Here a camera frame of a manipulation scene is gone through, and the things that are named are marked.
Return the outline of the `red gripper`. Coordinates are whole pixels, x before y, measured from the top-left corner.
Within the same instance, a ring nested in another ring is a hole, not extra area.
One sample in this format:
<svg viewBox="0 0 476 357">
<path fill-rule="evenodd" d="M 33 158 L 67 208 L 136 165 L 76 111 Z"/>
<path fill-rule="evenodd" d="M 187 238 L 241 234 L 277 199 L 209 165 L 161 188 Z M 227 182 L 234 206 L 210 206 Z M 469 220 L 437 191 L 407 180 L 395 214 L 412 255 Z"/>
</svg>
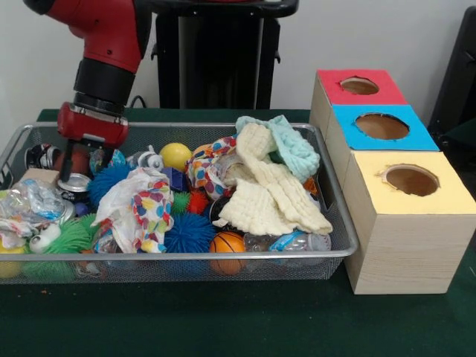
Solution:
<svg viewBox="0 0 476 357">
<path fill-rule="evenodd" d="M 60 107 L 57 126 L 59 134 L 68 139 L 59 172 L 62 182 L 70 179 L 76 142 L 91 141 L 104 147 L 98 150 L 99 166 L 108 167 L 112 160 L 111 148 L 120 147 L 129 131 L 129 123 L 124 117 L 103 114 L 69 102 Z"/>
</svg>

